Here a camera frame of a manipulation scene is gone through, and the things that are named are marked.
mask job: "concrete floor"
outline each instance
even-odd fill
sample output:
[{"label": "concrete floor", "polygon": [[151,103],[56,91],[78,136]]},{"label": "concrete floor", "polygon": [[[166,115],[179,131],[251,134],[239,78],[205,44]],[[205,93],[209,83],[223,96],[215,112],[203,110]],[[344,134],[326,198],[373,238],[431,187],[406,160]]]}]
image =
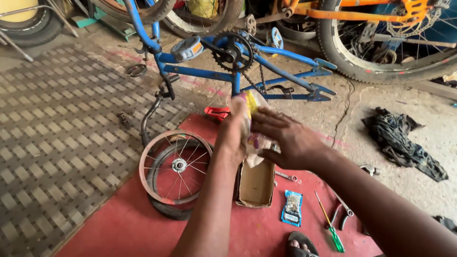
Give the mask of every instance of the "concrete floor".
[{"label": "concrete floor", "polygon": [[[138,38],[126,43],[117,38],[109,30],[94,24],[88,29],[78,29],[79,39],[72,38],[68,32],[60,35],[53,42],[37,48],[27,49],[31,56],[64,43],[76,43],[90,55],[112,65],[118,71],[138,63],[141,56],[133,49],[121,48],[141,47]],[[176,44],[180,39],[162,30],[164,51]],[[12,68],[22,62],[21,56],[9,47],[0,47],[0,71]],[[307,70],[304,64],[298,64],[282,57],[271,59],[274,64],[283,67],[290,73]],[[141,83],[156,87],[160,83],[154,61],[148,62],[147,75],[137,78]],[[205,52],[183,66],[220,70],[210,53]],[[254,81],[260,81],[258,67],[248,71]],[[265,72],[266,79],[275,76]],[[401,85],[368,85],[353,82],[355,90],[350,90],[350,82],[339,74],[312,78],[310,81],[326,86],[338,93],[329,102],[305,101],[270,101],[276,110],[295,117],[314,129],[322,140],[344,153],[357,164],[373,164],[382,170],[376,179],[402,195],[430,215],[444,215],[457,220],[457,137],[452,129],[457,124],[457,110],[452,100],[434,96],[416,89]],[[296,91],[304,90],[292,83]],[[177,96],[195,104],[198,110],[205,106],[225,106],[230,95],[230,84],[215,80],[206,80],[182,76],[174,84]],[[399,168],[379,152],[377,145],[367,135],[367,129],[360,121],[370,115],[375,107],[387,108],[393,113],[406,113],[424,128],[409,135],[409,138],[422,145],[437,159],[449,174],[449,180],[436,183],[415,168]]]}]

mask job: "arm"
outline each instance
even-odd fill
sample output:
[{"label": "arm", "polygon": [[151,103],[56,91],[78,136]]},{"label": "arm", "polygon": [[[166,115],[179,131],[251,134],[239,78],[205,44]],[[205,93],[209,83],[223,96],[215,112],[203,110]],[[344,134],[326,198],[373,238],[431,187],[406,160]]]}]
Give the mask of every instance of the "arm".
[{"label": "arm", "polygon": [[172,257],[227,256],[235,176],[245,157],[242,114],[226,118],[220,126],[205,182]]},{"label": "arm", "polygon": [[386,256],[457,256],[457,237],[427,213],[322,143],[289,116],[259,109],[254,131],[276,140],[281,153],[262,156],[283,169],[309,170],[350,206]]}]

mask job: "green screwdriver handle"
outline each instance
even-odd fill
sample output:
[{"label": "green screwdriver handle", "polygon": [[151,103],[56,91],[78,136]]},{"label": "green screwdriver handle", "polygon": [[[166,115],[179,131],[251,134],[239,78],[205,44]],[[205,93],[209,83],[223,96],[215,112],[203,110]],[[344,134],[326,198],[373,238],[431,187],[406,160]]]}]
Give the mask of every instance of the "green screwdriver handle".
[{"label": "green screwdriver handle", "polygon": [[332,233],[332,238],[333,242],[335,243],[336,249],[338,249],[339,252],[345,252],[343,243],[341,242],[340,237],[336,234],[335,228],[331,227],[329,228],[329,230]]}]

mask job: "sandal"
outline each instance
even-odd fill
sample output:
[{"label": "sandal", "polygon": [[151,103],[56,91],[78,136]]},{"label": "sandal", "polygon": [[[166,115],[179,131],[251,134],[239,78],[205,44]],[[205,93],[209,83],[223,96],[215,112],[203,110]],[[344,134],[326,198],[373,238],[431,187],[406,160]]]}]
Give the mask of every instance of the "sandal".
[{"label": "sandal", "polygon": [[[302,248],[290,246],[292,240],[296,240],[299,246],[305,244],[308,247],[308,250],[305,251]],[[286,257],[319,257],[319,253],[308,237],[302,232],[294,231],[290,233],[287,241]]]}]

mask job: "blue packet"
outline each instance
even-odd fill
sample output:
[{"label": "blue packet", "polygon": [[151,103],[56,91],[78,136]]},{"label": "blue packet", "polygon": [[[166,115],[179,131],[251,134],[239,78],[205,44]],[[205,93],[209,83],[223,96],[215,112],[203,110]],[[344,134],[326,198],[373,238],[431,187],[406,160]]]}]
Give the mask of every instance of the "blue packet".
[{"label": "blue packet", "polygon": [[286,204],[282,208],[281,221],[287,224],[302,226],[302,199],[300,193],[286,190]]}]

